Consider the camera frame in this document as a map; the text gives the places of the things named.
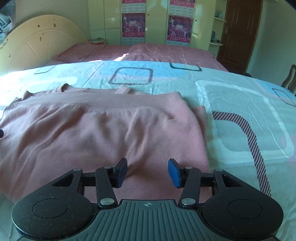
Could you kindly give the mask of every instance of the pink poster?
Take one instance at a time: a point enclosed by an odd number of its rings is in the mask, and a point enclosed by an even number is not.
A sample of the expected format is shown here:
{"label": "pink poster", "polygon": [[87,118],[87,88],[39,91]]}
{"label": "pink poster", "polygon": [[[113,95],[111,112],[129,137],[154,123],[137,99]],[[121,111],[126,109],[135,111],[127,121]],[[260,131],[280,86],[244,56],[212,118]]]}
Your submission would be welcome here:
{"label": "pink poster", "polygon": [[122,14],[122,37],[145,37],[145,13]]}
{"label": "pink poster", "polygon": [[194,8],[195,0],[170,0],[170,5]]}
{"label": "pink poster", "polygon": [[122,0],[122,4],[126,3],[146,3],[146,0]]}
{"label": "pink poster", "polygon": [[167,40],[190,43],[192,18],[169,15]]}

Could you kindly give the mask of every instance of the headboard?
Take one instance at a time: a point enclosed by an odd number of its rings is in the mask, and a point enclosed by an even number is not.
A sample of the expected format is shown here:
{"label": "headboard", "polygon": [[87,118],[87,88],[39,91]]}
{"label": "headboard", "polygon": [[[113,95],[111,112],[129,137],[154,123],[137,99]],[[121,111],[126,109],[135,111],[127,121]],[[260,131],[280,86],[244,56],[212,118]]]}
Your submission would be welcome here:
{"label": "headboard", "polygon": [[87,39],[70,20],[58,15],[29,19],[0,45],[0,76],[46,64],[54,55]]}

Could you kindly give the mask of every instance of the brown wooden door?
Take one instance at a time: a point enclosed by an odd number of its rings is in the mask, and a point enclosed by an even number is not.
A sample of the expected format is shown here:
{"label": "brown wooden door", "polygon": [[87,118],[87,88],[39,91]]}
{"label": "brown wooden door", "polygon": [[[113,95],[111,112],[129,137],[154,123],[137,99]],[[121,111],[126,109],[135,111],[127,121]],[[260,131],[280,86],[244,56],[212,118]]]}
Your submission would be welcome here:
{"label": "brown wooden door", "polygon": [[217,60],[230,72],[245,74],[260,23],[263,0],[228,0]]}

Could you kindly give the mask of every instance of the light blue bed sheet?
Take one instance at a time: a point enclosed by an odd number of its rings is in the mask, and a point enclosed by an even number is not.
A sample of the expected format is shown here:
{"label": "light blue bed sheet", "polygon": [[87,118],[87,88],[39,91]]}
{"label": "light blue bed sheet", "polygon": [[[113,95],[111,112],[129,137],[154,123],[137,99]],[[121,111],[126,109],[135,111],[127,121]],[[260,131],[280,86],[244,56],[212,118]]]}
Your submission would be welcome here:
{"label": "light blue bed sheet", "polygon": [[211,170],[222,168],[274,198],[284,210],[277,237],[296,240],[296,97],[253,78],[184,64],[98,61],[63,64],[0,77],[4,109],[25,90],[64,83],[81,88],[118,88],[161,94],[179,91],[191,107],[207,112]]}

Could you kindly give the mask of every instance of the corner shelf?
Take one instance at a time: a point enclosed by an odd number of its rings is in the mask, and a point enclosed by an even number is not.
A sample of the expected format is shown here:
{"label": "corner shelf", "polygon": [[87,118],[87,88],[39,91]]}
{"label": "corner shelf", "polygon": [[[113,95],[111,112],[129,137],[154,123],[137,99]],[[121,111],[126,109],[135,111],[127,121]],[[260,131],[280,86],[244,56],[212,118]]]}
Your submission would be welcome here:
{"label": "corner shelf", "polygon": [[223,44],[221,44],[221,43],[210,42],[210,44],[212,44],[212,45],[216,45],[216,46],[223,46]]}
{"label": "corner shelf", "polygon": [[214,18],[227,23],[227,21],[225,21],[225,20],[222,19],[222,18],[218,18],[218,17],[214,17]]}

